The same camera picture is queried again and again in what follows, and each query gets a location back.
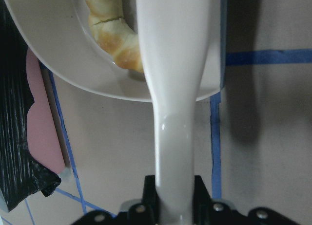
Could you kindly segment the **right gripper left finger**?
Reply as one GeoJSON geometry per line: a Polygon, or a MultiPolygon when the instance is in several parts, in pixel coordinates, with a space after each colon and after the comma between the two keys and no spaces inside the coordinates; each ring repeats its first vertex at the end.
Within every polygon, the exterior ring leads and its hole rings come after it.
{"type": "Polygon", "coordinates": [[[144,178],[141,201],[132,204],[127,211],[120,211],[117,216],[103,210],[93,210],[73,222],[75,225],[157,225],[159,218],[158,194],[155,176],[144,178]]]}

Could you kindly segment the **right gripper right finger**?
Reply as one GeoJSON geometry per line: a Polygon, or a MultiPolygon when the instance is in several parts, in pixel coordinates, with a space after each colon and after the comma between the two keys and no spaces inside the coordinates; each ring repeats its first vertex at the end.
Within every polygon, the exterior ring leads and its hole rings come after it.
{"type": "Polygon", "coordinates": [[[258,206],[246,215],[224,199],[212,199],[201,178],[195,176],[193,220],[196,225],[296,225],[294,220],[268,207],[258,206]]]}

